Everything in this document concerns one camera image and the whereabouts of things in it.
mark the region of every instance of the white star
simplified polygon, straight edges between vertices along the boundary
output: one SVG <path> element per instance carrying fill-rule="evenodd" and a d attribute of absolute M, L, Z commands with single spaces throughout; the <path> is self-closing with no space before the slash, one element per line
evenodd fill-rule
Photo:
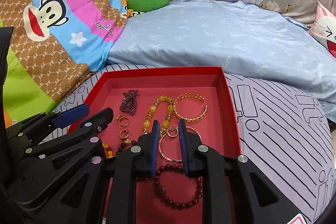
<path fill-rule="evenodd" d="M 72 33 L 71 36 L 72 39 L 70 40 L 70 44 L 77 44 L 78 47 L 81 47 L 83 42 L 87 40 L 85 37 L 83 37 L 83 32 Z"/>

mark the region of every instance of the rose gold bangle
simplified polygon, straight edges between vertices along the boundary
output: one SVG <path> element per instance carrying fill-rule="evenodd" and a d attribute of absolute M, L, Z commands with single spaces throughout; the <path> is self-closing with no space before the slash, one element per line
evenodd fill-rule
<path fill-rule="evenodd" d="M 203 119 L 203 117 L 205 116 L 206 112 L 207 112 L 207 109 L 208 109 L 208 105 L 205 105 L 205 108 L 204 108 L 204 111 L 203 113 L 196 117 L 196 118 L 184 118 L 182 117 L 180 114 L 177 113 L 177 110 L 176 110 L 176 105 L 179 101 L 181 101 L 182 99 L 184 98 L 188 98 L 188 97 L 191 97 L 191 98 L 195 98 L 195 99 L 198 99 L 200 100 L 202 103 L 204 103 L 204 98 L 199 95 L 199 94 L 196 94 L 196 93 L 184 93 L 182 95 L 180 95 L 179 97 L 176 98 L 174 104 L 173 104 L 173 108 L 174 108 L 174 113 L 175 113 L 175 116 L 181 120 L 183 119 L 186 123 L 196 123 L 196 122 L 199 122 L 200 120 Z"/>
<path fill-rule="evenodd" d="M 186 128 L 192 130 L 194 133 L 196 133 L 196 134 L 199 136 L 200 139 L 202 139 L 202 138 L 201 138 L 201 135 L 197 132 L 197 130 L 196 130 L 195 128 L 192 128 L 192 127 L 186 127 Z M 176 135 L 173 135 L 173 136 L 170 135 L 169 132 L 174 131 L 174 130 L 177 131 L 177 134 L 176 134 Z M 182 162 L 182 160 L 173 160 L 173 159 L 171 159 L 171 158 L 168 158 L 167 156 L 164 155 L 164 153 L 163 153 L 162 150 L 161 150 L 161 142 L 162 142 L 163 138 L 164 138 L 166 135 L 168 135 L 168 136 L 171 137 L 171 138 L 176 138 L 178 134 L 179 134 L 179 128 L 178 128 L 178 127 L 171 127 L 171 128 L 169 128 L 169 130 L 168 130 L 166 133 L 164 133 L 164 134 L 162 135 L 162 137 L 161 137 L 160 140 L 159 140 L 159 152 L 160 152 L 161 156 L 162 156 L 164 159 L 168 160 L 168 161 Z"/>

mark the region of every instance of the cartoon face pillow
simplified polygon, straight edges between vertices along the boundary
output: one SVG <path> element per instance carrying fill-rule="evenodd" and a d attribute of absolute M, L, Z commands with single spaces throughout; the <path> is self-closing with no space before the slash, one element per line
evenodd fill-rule
<path fill-rule="evenodd" d="M 63 0 L 41 0 L 39 8 L 26 6 L 23 20 L 28 37 L 33 41 L 46 40 L 51 26 L 61 26 L 69 20 L 66 13 Z"/>
<path fill-rule="evenodd" d="M 309 30 L 309 34 L 326 47 L 336 58 L 336 17 L 319 1 L 316 19 Z"/>

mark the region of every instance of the light blue bed sheet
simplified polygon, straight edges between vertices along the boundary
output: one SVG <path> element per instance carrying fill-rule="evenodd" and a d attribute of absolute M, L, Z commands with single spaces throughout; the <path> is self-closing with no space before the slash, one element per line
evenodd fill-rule
<path fill-rule="evenodd" d="M 336 122 L 336 59 L 303 28 L 241 1 L 173 1 L 130 18 L 108 62 L 222 66 L 308 92 Z"/>

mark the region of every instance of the pink and white pillow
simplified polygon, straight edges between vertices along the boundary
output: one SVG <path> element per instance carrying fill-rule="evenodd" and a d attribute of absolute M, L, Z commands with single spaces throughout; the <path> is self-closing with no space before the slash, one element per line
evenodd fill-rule
<path fill-rule="evenodd" d="M 336 17 L 319 1 L 317 2 L 316 19 L 309 34 L 336 58 Z"/>

